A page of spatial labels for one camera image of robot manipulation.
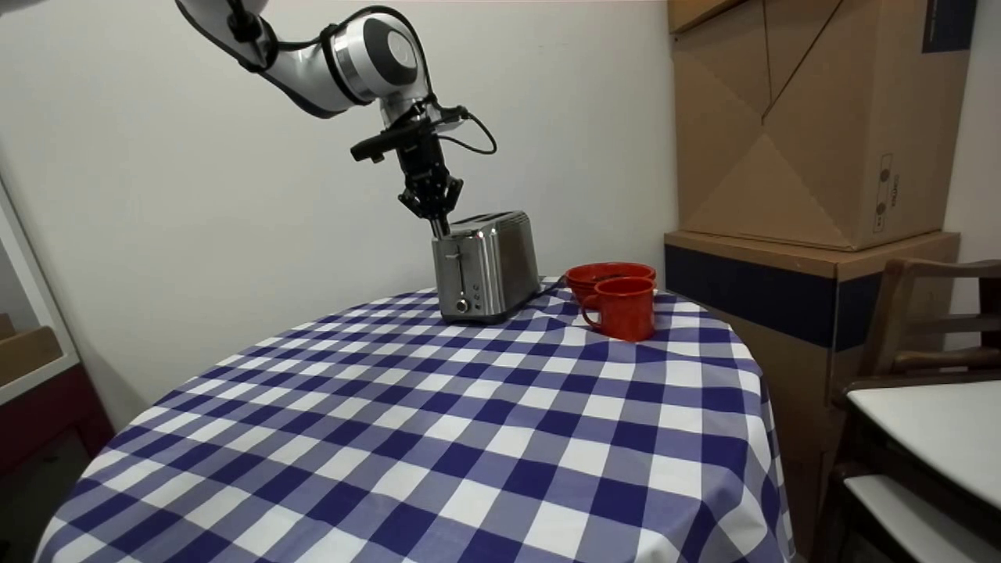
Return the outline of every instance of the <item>blue and white checkered tablecloth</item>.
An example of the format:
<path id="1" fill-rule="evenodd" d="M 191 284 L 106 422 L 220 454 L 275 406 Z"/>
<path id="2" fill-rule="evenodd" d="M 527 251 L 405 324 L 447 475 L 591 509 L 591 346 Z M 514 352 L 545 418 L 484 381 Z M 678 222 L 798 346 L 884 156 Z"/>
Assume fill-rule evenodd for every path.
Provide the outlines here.
<path id="1" fill-rule="evenodd" d="M 503 324 L 432 291 L 299 324 L 141 412 L 39 559 L 791 559 L 762 377 L 657 294 L 644 345 L 567 288 Z"/>

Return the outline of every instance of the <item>chair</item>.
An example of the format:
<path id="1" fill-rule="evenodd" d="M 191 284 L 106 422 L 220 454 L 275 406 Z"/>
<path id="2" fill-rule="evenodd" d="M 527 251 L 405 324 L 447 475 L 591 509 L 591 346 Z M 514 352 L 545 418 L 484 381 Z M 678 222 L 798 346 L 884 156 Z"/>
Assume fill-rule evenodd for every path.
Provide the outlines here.
<path id="1" fill-rule="evenodd" d="M 924 291 L 961 277 L 978 284 L 978 312 L 928 319 Z M 957 335 L 978 339 L 944 346 Z M 1001 559 L 1001 262 L 887 262 L 835 406 L 845 425 L 810 559 L 840 559 L 859 535 L 883 559 Z"/>

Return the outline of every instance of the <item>toaster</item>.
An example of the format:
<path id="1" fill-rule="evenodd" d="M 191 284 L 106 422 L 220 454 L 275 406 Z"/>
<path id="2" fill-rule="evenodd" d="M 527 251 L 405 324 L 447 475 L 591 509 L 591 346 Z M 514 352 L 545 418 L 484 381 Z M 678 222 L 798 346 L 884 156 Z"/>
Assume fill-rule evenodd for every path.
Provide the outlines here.
<path id="1" fill-rule="evenodd" d="M 435 238 L 435 280 L 444 321 L 500 321 L 537 294 L 527 213 L 483 213 Z"/>

